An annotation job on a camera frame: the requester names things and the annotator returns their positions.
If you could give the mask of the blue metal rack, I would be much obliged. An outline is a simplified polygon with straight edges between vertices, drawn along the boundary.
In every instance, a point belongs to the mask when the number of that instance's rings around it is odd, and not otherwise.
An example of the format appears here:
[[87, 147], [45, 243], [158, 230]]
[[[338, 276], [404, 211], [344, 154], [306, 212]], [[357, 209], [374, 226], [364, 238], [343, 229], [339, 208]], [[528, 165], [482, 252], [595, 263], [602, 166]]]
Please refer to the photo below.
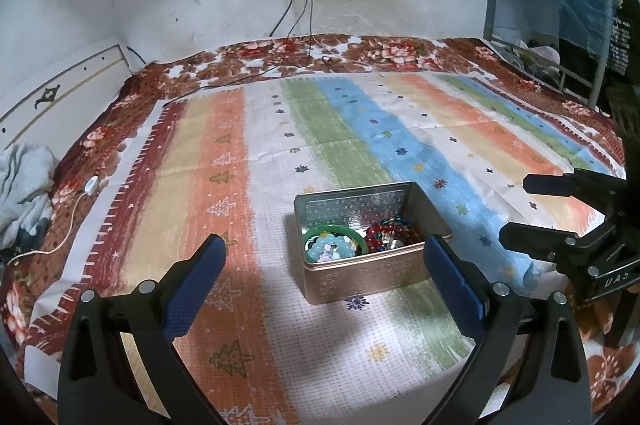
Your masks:
[[484, 37], [601, 111], [639, 84], [639, 0], [487, 0]]

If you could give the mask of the grey crumpled blanket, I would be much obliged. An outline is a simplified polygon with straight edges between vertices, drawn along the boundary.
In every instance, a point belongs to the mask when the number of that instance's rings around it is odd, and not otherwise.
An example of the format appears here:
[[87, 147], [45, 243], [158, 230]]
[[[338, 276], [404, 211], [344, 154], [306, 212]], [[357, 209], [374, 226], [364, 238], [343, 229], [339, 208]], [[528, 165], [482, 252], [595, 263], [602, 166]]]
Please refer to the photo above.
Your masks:
[[1, 152], [1, 248], [35, 237], [51, 220], [58, 160], [43, 144], [13, 143]]

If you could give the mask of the red floral bedspread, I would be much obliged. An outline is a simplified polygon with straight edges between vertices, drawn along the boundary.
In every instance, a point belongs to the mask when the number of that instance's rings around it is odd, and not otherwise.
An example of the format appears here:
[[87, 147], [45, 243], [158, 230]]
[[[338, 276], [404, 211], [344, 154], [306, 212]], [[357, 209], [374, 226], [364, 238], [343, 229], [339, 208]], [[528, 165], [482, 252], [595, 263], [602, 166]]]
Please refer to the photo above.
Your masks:
[[[46, 253], [21, 261], [6, 272], [2, 322], [17, 356], [17, 372], [30, 392], [48, 411], [54, 395], [32, 385], [24, 374], [24, 354], [35, 303], [63, 273], [65, 257], [81, 227], [78, 208], [97, 197], [116, 152], [134, 133], [134, 126], [157, 105], [170, 105], [209, 91], [233, 89], [258, 82], [311, 77], [439, 73], [475, 75], [494, 80], [500, 93], [520, 94], [535, 86], [541, 106], [563, 113], [573, 102], [594, 116], [591, 128], [606, 151], [618, 154], [625, 165], [622, 142], [612, 122], [567, 96], [524, 78], [494, 52], [473, 39], [428, 40], [397, 37], [326, 35], [312, 38], [258, 40], [203, 51], [170, 63], [151, 64], [129, 78], [106, 110], [61, 158], [52, 190], [53, 220], [44, 241]], [[565, 282], [542, 263], [546, 273], [524, 294], [542, 294]]]

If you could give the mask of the silver metal tin box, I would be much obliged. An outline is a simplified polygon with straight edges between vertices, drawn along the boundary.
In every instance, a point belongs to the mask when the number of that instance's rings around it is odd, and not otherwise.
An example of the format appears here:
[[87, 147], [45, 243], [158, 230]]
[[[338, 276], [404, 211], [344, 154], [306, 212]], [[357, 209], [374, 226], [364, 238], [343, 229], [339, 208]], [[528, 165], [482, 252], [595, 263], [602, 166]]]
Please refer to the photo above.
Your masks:
[[[433, 235], [451, 237], [444, 216], [412, 181], [300, 194], [294, 216], [304, 295], [312, 305], [421, 282], [427, 278], [425, 241]], [[361, 255], [347, 237], [331, 234], [303, 243], [303, 234], [319, 225], [356, 230], [369, 252]]]

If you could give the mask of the white wooden headboard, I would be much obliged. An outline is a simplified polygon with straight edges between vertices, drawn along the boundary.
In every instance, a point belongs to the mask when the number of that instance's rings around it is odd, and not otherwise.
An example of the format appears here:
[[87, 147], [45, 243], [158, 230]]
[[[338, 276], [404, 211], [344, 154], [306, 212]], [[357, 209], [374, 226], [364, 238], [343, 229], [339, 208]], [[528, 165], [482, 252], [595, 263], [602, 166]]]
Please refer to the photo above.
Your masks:
[[117, 99], [130, 76], [127, 51], [107, 39], [2, 93], [1, 148], [44, 144], [63, 157]]

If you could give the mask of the green jade bangle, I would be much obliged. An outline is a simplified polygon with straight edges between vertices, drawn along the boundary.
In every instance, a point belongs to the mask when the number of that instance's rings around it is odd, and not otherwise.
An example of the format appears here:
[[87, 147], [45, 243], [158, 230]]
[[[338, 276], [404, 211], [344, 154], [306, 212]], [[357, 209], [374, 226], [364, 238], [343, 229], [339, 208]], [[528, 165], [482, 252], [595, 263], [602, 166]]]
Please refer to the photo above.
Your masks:
[[327, 235], [334, 237], [347, 237], [360, 248], [361, 255], [367, 255], [369, 246], [366, 240], [356, 230], [340, 225], [319, 225], [310, 228], [303, 234], [303, 243], [308, 242], [314, 237], [326, 237]]

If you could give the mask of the striped colourful cloth mat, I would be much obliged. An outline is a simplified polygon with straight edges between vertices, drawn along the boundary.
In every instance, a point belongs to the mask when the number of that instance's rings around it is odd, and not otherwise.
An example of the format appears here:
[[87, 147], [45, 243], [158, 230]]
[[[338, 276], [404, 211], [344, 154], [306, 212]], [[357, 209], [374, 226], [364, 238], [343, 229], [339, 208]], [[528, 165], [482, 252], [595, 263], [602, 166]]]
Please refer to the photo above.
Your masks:
[[24, 374], [48, 395], [79, 292], [126, 293], [190, 256], [208, 234], [228, 244], [224, 272], [190, 333], [184, 363], [233, 424], [416, 424], [472, 344], [431, 282], [313, 305], [301, 237], [311, 225], [367, 228], [393, 195], [318, 205], [303, 194], [410, 181], [452, 246], [494, 281], [532, 291], [546, 270], [498, 241], [510, 220], [577, 233], [601, 219], [578, 200], [527, 194], [528, 174], [576, 168], [621, 176], [594, 116], [541, 106], [535, 86], [500, 93], [475, 75], [352, 75], [258, 82], [157, 105], [116, 152], [61, 278], [35, 303]]

